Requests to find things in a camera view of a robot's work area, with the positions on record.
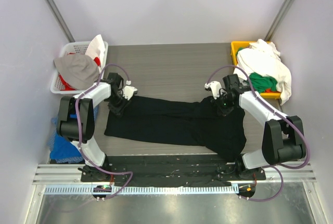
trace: plastic basket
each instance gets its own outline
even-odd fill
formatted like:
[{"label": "plastic basket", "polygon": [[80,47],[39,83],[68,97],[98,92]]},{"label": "plastic basket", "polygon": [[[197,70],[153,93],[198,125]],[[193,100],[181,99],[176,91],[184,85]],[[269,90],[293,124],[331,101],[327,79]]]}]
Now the plastic basket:
[{"label": "plastic basket", "polygon": [[[237,65],[237,57],[236,57],[236,53],[238,51],[238,49],[240,47],[242,48],[246,48],[250,45],[250,43],[253,43],[256,41],[232,41],[231,42],[231,57],[233,59],[233,64]],[[279,99],[281,96],[281,93],[277,92],[277,93],[260,93],[260,95],[263,98],[269,98],[269,99]]]},{"label": "plastic basket", "polygon": [[[85,54],[85,51],[88,48],[88,45],[90,44],[90,41],[81,41],[81,42],[73,42],[66,44],[63,49],[61,50],[60,57],[63,57],[65,55],[68,55],[69,53],[73,52],[76,54]],[[106,64],[107,59],[107,53],[108,53],[108,43],[104,41],[105,45],[105,53],[104,53],[104,59],[101,60],[101,67],[103,68]],[[79,94],[83,92],[82,90],[63,90],[65,86],[62,84],[60,78],[59,78],[59,72],[56,70],[52,83],[51,83],[51,92],[55,94]]]}]

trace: gray cloth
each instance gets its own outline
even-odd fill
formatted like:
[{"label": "gray cloth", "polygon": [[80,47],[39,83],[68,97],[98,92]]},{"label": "gray cloth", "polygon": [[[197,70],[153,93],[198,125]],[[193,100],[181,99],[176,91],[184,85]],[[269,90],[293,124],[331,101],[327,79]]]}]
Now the gray cloth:
[{"label": "gray cloth", "polygon": [[54,59],[62,78],[77,90],[86,90],[98,79],[99,69],[91,57],[84,54],[69,54]]}]

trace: wall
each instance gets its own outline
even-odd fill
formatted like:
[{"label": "wall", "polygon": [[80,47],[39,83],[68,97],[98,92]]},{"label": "wall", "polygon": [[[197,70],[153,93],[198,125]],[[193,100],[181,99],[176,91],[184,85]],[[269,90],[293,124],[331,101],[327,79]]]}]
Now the wall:
[{"label": "wall", "polygon": [[328,214],[333,209],[332,15],[332,0],[295,0],[273,37],[292,74],[293,92],[284,110],[303,120]]},{"label": "wall", "polygon": [[77,41],[223,43],[265,37],[284,0],[55,0]]},{"label": "wall", "polygon": [[44,0],[0,0],[0,223],[23,223],[59,99],[53,58],[67,42]]}]

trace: black garment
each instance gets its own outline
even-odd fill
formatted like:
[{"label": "black garment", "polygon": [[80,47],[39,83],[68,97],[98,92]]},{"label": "black garment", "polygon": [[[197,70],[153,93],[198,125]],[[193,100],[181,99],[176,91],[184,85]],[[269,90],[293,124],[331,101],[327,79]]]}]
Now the black garment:
[{"label": "black garment", "polygon": [[109,113],[105,135],[144,142],[206,146],[226,161],[243,150],[244,110],[218,116],[212,97],[200,103],[135,96],[121,118]]}]

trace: yellow laundry basket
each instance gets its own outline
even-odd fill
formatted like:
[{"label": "yellow laundry basket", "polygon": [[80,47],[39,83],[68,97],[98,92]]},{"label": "yellow laundry basket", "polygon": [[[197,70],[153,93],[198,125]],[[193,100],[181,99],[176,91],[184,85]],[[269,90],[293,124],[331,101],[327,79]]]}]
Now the yellow laundry basket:
[{"label": "yellow laundry basket", "polygon": [[[237,57],[236,53],[240,47],[246,48],[249,46],[250,43],[255,42],[255,41],[232,41],[231,42],[231,57],[233,59],[233,64],[237,65]],[[279,99],[281,96],[281,93],[279,92],[272,92],[272,93],[260,93],[260,95],[263,98],[268,98],[268,99]]]}]

